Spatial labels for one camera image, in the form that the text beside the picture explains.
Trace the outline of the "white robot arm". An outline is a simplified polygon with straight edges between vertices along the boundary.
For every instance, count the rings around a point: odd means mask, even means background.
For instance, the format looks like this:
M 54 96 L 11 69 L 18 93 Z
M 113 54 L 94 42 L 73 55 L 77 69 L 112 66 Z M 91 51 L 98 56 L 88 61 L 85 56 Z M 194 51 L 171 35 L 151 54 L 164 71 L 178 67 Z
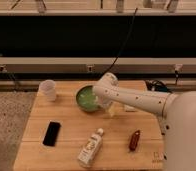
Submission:
M 102 108 L 116 101 L 164 117 L 163 171 L 196 171 L 196 91 L 123 88 L 114 74 L 106 73 L 93 85 L 93 93 Z

